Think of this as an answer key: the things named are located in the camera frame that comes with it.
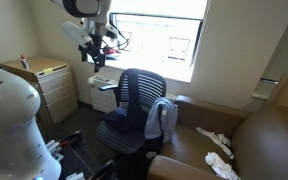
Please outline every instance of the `cabinet top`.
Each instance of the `cabinet top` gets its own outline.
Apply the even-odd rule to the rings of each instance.
[[[18,70],[33,73],[35,75],[43,73],[44,70],[48,68],[52,68],[52,70],[55,71],[57,69],[69,67],[69,65],[66,62],[48,59],[44,57],[31,57],[27,58],[26,60],[29,66],[29,69],[27,70],[23,68],[20,59],[3,62],[1,64],[4,67],[6,66],[6,68],[15,68]]]

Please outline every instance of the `window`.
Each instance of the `window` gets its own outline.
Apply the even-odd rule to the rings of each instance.
[[[129,11],[127,13],[114,12],[114,4],[112,5],[113,12],[110,19],[125,39],[128,39],[128,45],[126,40],[121,37],[115,41],[103,38],[105,41],[103,46],[117,47],[120,52],[112,54],[111,59],[114,61],[108,60],[106,65],[122,69],[132,67],[146,69],[166,78],[190,82],[206,0],[203,0],[205,5],[200,10],[202,12],[199,12],[199,17],[196,14],[189,14],[196,11],[192,7],[188,9],[192,12],[183,12],[186,14],[178,14],[179,9],[169,9],[167,7],[163,8],[164,12],[162,14],[158,14],[156,13],[158,9],[148,7],[151,7],[152,4],[157,7],[156,3],[161,3],[162,0],[152,1],[152,4],[149,3],[150,0],[136,0],[135,2],[142,3],[136,6],[137,13]],[[174,5],[175,2],[178,4],[179,1],[165,1],[163,5]]]

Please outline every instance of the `chair armrest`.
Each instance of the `chair armrest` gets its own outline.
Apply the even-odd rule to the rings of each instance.
[[[223,180],[214,174],[197,169],[165,156],[154,157],[147,175],[148,180]]]
[[[201,127],[207,131],[223,133],[231,138],[235,129],[250,116],[250,112],[194,100],[179,95],[175,100],[178,106],[178,123],[187,127]]]
[[[107,85],[107,86],[102,86],[102,87],[99,87],[98,89],[100,91],[106,91],[106,90],[111,90],[111,89],[115,89],[117,88],[117,85]]]

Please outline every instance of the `black mesh chair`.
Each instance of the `black mesh chair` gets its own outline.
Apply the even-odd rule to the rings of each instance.
[[[125,121],[127,130],[118,130],[106,121],[102,121],[97,127],[96,137],[120,154],[132,154],[146,142],[144,137],[146,118],[143,120],[141,111],[149,110],[156,99],[165,97],[166,82],[158,74],[139,69],[127,69],[122,73],[118,86],[100,88],[101,91],[109,89],[113,89],[116,97],[118,108],[115,111],[124,114],[128,119]]]

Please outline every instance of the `blue jacket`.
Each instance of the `blue jacket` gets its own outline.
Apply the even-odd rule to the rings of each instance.
[[[162,106],[161,121],[158,118],[158,107]],[[159,98],[153,104],[145,126],[145,138],[154,139],[162,133],[164,135],[163,143],[171,140],[177,121],[177,105],[167,98]]]

